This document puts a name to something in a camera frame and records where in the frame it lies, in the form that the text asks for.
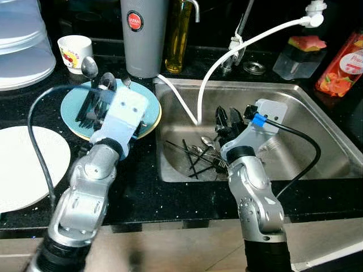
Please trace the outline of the teal plate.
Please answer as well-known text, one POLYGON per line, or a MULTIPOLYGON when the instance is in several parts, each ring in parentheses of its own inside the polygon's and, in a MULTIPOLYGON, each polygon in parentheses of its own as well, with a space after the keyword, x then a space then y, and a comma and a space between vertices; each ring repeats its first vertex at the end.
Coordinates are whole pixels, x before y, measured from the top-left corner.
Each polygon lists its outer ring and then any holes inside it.
MULTIPOLYGON (((156 98, 155 94, 150 91, 147 87, 139 84, 135 81, 130 83, 130 89, 139 94, 145 96, 148 101, 148 107, 145 112, 145 115, 142 118, 145 126, 140 125, 140 131, 138 135, 135 135, 134 138, 143 138, 146 135, 150 134, 161 120, 162 110, 161 105, 156 98)), ((86 142, 88 142, 89 137, 93 135, 93 129, 85 129, 85 127, 81 127, 81 123, 79 121, 75 121, 78 112, 81 109, 83 101, 86 97, 87 91, 85 89, 75 88, 70 91, 64 99, 62 99, 61 103, 61 117, 64 123, 72 130, 73 134, 77 135, 80 138, 83 138, 86 142)))

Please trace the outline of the black chopstick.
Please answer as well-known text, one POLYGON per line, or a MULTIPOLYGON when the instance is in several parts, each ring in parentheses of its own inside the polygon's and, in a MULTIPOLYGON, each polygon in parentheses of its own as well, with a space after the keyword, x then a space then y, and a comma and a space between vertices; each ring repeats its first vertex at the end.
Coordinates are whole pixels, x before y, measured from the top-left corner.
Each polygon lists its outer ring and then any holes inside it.
POLYGON ((183 147, 180 147, 178 145, 176 145, 176 143, 172 143, 169 141, 165 142, 167 145, 171 145, 171 147, 174 148, 178 148, 178 150, 181 150, 182 152, 184 152, 185 154, 189 155, 189 156, 194 156, 197 159, 203 160, 207 163, 210 163, 212 166, 221 166, 220 163, 218 163, 218 160, 215 160, 215 158, 211 158, 211 156, 202 156, 200 154, 194 153, 194 152, 190 152, 188 150, 185 150, 183 147))
POLYGON ((185 153, 187 156, 187 160, 189 162, 189 170, 190 170, 189 178, 194 177, 195 179, 198 179, 198 175, 196 174, 196 168, 195 168, 196 163, 193 162, 192 153, 191 153, 190 149, 188 148, 188 145, 187 145, 185 139, 182 139, 182 145, 184 147, 184 150, 185 150, 185 153))

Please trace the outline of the clear plastic sponge holder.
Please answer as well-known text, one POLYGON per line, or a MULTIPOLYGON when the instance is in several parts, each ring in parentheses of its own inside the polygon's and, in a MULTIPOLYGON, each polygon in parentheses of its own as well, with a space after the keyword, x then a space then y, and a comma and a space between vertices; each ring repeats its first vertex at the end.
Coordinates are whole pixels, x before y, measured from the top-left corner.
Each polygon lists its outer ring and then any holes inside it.
POLYGON ((293 45, 285 45, 273 71, 285 80, 310 78, 327 54, 327 49, 304 52, 293 45))

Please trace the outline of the olive oil bottle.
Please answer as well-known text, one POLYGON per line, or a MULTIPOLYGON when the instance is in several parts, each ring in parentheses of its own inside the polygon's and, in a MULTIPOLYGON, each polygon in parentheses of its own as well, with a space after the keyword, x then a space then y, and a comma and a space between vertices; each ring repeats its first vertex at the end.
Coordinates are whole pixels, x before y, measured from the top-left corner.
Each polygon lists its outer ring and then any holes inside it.
POLYGON ((179 74, 183 70, 189 22, 198 3, 196 0, 170 0, 169 7, 164 64, 169 73, 179 74))

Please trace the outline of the chrome faucet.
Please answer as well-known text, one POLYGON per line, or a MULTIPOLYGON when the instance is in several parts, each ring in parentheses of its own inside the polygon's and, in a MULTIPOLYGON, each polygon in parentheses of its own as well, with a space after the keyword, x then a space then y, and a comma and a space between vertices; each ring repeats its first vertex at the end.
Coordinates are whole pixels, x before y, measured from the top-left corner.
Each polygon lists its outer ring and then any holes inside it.
MULTIPOLYGON (((244 11, 243 17, 241 18, 241 20, 239 21, 239 24, 236 28, 235 34, 233 37, 231 37, 230 43, 229 43, 229 49, 234 49, 236 47, 238 47, 240 44, 243 43, 243 30, 244 27, 246 26, 246 21, 247 18, 249 17, 250 13, 251 13, 251 9, 252 9, 252 5, 254 4, 255 0, 249 0, 247 2, 247 8, 244 11)), ((234 52, 233 55, 231 55, 226 61, 225 64, 223 65, 223 72, 226 74, 228 72, 230 72, 233 69, 233 66, 239 65, 239 63, 241 62, 242 57, 244 56, 244 52, 246 51, 245 48, 234 52)))

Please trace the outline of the pink yellow sponge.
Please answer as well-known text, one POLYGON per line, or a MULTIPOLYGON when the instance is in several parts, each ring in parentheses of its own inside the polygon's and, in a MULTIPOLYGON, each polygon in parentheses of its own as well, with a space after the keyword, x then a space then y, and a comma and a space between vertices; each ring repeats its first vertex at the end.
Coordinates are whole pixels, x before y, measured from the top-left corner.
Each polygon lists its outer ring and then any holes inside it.
POLYGON ((322 51, 322 49, 327 47, 326 42, 322 41, 319 36, 316 35, 292 36, 289 38, 288 44, 302 52, 322 51))

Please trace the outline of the stainless steel sink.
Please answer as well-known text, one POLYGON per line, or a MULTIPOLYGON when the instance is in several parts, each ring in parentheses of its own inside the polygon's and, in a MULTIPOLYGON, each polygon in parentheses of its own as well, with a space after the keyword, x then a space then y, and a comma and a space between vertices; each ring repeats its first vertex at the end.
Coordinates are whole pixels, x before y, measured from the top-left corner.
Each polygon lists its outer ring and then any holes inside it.
POLYGON ((225 109, 234 107, 244 111, 246 106, 254 104, 258 99, 286 104, 288 108, 282 124, 300 130, 320 145, 320 159, 306 174, 305 179, 361 177, 360 150, 303 88, 283 83, 211 80, 206 85, 203 95, 202 123, 195 125, 178 102, 178 98, 182 97, 190 110, 195 111, 200 85, 200 80, 192 79, 171 79, 168 83, 160 79, 154 80, 156 96, 162 107, 161 121, 155 133, 158 165, 163 181, 168 183, 225 181, 225 174, 216 173, 210 163, 195 158, 192 159, 196 163, 198 179, 189 178, 191 171, 186 154, 165 142, 169 141, 183 147, 182 139, 185 139, 191 152, 192 145, 202 148, 200 137, 213 138, 216 135, 214 114, 217 107, 225 109))

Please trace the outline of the peach dish soap bottle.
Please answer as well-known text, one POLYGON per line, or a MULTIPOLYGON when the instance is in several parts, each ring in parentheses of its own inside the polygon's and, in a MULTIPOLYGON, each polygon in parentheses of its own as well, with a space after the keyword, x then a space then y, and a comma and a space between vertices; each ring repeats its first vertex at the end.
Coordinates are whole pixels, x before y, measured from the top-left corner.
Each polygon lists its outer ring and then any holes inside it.
POLYGON ((356 31, 317 80, 315 89, 330 96, 343 97, 362 76, 362 49, 363 36, 361 31, 356 31))

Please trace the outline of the black plastic fork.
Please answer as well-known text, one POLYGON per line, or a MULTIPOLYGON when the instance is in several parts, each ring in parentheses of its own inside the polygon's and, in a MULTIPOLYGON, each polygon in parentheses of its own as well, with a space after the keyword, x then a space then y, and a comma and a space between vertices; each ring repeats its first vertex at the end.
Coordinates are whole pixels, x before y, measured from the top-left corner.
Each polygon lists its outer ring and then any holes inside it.
POLYGON ((83 129, 99 129, 115 95, 111 89, 89 89, 75 121, 83 129))

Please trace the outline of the white printed cup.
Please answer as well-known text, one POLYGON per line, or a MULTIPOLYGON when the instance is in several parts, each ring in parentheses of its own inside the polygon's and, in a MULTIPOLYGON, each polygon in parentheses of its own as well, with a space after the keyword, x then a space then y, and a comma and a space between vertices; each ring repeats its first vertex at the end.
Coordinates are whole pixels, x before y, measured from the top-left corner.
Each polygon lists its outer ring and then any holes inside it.
POLYGON ((67 35, 59 38, 57 45, 65 67, 71 73, 81 75, 83 59, 92 56, 91 39, 81 35, 67 35))

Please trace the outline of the black cabinet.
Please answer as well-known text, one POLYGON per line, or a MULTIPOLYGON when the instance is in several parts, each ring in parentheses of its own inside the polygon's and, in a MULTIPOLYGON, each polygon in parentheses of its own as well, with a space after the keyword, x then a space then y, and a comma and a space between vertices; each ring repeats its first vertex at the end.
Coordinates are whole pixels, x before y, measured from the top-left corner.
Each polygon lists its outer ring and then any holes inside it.
POLYGON ((363 249, 347 247, 295 264, 296 272, 363 272, 363 249))

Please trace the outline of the clear stacked plastic container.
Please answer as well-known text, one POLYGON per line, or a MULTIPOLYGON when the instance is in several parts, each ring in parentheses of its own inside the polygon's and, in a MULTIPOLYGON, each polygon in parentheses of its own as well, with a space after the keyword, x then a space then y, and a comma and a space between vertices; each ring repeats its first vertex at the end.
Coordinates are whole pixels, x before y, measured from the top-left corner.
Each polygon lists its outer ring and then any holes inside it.
POLYGON ((41 82, 55 67, 39 0, 0 0, 0 91, 41 82))

